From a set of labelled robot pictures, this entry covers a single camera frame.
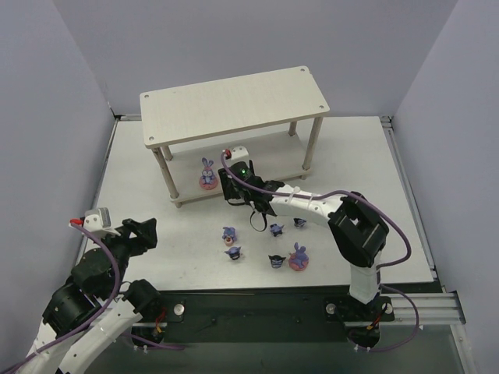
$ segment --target small purple figurine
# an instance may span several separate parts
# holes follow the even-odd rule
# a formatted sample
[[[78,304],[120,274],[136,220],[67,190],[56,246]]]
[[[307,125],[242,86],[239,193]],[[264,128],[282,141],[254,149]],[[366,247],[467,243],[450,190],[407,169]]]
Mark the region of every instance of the small purple figurine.
[[[279,226],[278,224],[271,224],[271,226],[269,227],[269,230],[271,231],[272,235],[274,237],[276,237],[278,235],[282,235],[282,228],[283,227],[284,227],[284,225]]]
[[[218,185],[218,179],[211,169],[213,161],[208,161],[206,157],[203,157],[201,161],[203,161],[204,169],[200,177],[200,187],[206,190],[214,189]]]
[[[296,228],[302,228],[306,224],[306,221],[303,220],[302,218],[293,218],[293,220],[295,221],[295,227]]]
[[[231,247],[228,251],[225,251],[231,259],[238,259],[241,257],[241,247]]]
[[[278,269],[282,266],[282,263],[286,258],[281,257],[279,255],[273,255],[273,256],[268,256],[268,259],[271,261],[272,269]]]
[[[295,243],[295,253],[291,254],[288,260],[289,267],[294,271],[304,271],[309,264],[309,257],[305,254],[306,248]]]
[[[224,234],[221,236],[222,239],[224,239],[225,245],[230,247],[231,245],[234,244],[234,242],[237,241],[237,237],[235,236],[235,228],[228,228],[228,227],[223,227],[224,228]]]

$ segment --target white wall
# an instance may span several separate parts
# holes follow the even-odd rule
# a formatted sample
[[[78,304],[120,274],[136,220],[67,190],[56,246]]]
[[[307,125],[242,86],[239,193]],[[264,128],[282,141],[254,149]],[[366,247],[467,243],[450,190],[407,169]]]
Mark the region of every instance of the white wall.
[[[437,271],[481,372],[499,356],[499,2],[459,0],[395,116]]]
[[[113,117],[50,0],[0,2],[0,369],[24,357],[80,237]]]
[[[394,114],[456,0],[55,0],[117,114],[139,93],[308,65],[334,115]]]

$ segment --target bolt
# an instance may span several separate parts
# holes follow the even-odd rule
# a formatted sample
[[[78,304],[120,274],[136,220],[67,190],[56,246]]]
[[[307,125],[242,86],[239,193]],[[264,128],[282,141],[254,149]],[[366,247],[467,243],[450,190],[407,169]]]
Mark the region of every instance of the bolt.
[[[334,314],[334,311],[336,310],[336,305],[329,303],[326,305],[326,313],[327,314]]]
[[[184,307],[184,305],[182,304],[177,304],[173,307],[173,312],[177,315],[177,316],[181,316],[182,314],[184,314],[184,310],[186,308]]]

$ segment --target purple cable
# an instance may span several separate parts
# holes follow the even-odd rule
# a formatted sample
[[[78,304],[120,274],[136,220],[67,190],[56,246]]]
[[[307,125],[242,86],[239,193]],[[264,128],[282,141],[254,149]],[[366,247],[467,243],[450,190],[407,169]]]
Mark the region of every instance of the purple cable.
[[[119,287],[120,287],[119,268],[118,268],[118,264],[115,261],[115,258],[113,257],[111,251],[109,250],[109,248],[97,236],[95,236],[94,234],[89,232],[86,228],[83,228],[77,224],[71,224],[71,227],[75,228],[78,231],[81,231],[87,238],[89,238],[95,244],[97,244],[99,247],[101,247],[101,249],[104,251],[106,256],[109,258],[109,261],[111,261],[111,266],[112,266],[112,269],[115,273],[115,285],[112,288],[112,292],[111,292],[111,295],[109,296],[108,300],[102,305],[102,307],[93,316],[91,316],[85,323],[82,323],[73,331],[55,339],[54,341],[51,341],[50,343],[48,343],[48,344],[44,345],[43,347],[41,347],[40,349],[38,349],[37,350],[38,353],[46,351],[49,348],[54,347],[56,344],[59,344],[62,341],[68,339],[69,337],[72,337],[72,336],[76,335],[77,333],[85,330],[94,320],[96,320],[104,312],[104,310],[106,310],[106,308],[112,303],[113,299],[116,297],[116,295],[119,292]],[[24,360],[22,360],[18,364],[11,366],[11,368],[2,371],[2,373],[0,373],[0,374],[14,374],[17,370],[20,369],[21,366],[23,366],[24,364],[31,361],[34,357],[36,357],[36,355],[34,353],[32,353],[31,355],[27,356]]]
[[[253,191],[257,191],[260,193],[266,193],[268,195],[284,196],[284,197],[290,196],[290,194],[284,193],[284,192],[272,192],[272,191],[267,191],[266,189],[259,189],[258,187],[255,187],[254,185],[251,185],[249,183],[244,182],[243,180],[241,180],[240,178],[235,176],[235,174],[232,172],[232,170],[228,168],[227,164],[225,163],[225,153],[223,153],[223,152],[220,156],[220,161],[221,161],[221,164],[224,167],[225,171],[227,171],[227,174],[229,174],[232,177],[232,179],[234,179],[240,185],[243,185],[244,187],[246,187],[248,189],[252,189]],[[407,236],[405,236],[405,234],[404,234],[404,231],[402,231],[402,229],[389,216],[387,216],[377,206],[373,205],[372,203],[370,203],[366,199],[363,199],[362,197],[356,195],[355,193],[344,191],[342,189],[326,193],[325,195],[313,196],[311,199],[312,200],[322,200],[322,199],[326,199],[328,197],[331,197],[333,195],[347,195],[349,197],[352,197],[353,199],[360,201],[365,206],[369,207],[370,209],[372,209],[376,213],[378,213],[390,226],[393,227],[393,229],[395,231],[397,231],[397,233],[402,238],[402,241],[404,242],[405,247],[407,248],[407,253],[405,254],[405,256],[403,256],[401,259],[396,259],[395,261],[391,261],[389,263],[382,263],[382,264],[377,266],[377,269],[381,269],[382,267],[387,267],[387,266],[398,265],[399,263],[403,263],[409,259],[409,257],[412,255],[412,248],[411,248],[411,243],[409,243]],[[310,200],[310,196],[307,196],[307,195],[295,194],[295,195],[293,195],[293,197],[298,197],[299,199]]]
[[[122,336],[142,341],[143,343],[149,344],[154,348],[158,349],[170,349],[173,351],[183,351],[184,349],[186,349],[185,345],[158,344],[148,339],[144,339],[143,337],[138,337],[137,335],[133,335],[132,333],[122,333]]]
[[[419,332],[419,313],[418,313],[418,309],[416,307],[416,304],[414,304],[414,301],[408,295],[406,295],[404,292],[396,290],[395,288],[391,288],[391,287],[385,286],[384,284],[381,285],[381,288],[385,289],[386,291],[390,291],[390,292],[394,292],[395,294],[399,294],[403,298],[405,298],[408,302],[411,303],[412,307],[414,308],[414,314],[416,314],[416,324],[414,325],[414,328],[412,329],[412,333],[407,338],[405,338],[404,340],[401,340],[398,343],[389,345],[387,347],[371,348],[369,350],[369,353],[371,353],[371,352],[372,353],[383,353],[383,352],[392,351],[392,350],[394,350],[394,349],[396,349],[398,347],[401,347],[402,345],[407,344],[408,342],[410,342],[412,339],[414,339],[416,337],[416,335]],[[357,347],[361,348],[363,351],[367,351],[367,348],[365,348],[365,347],[362,347],[360,345],[357,345]]]

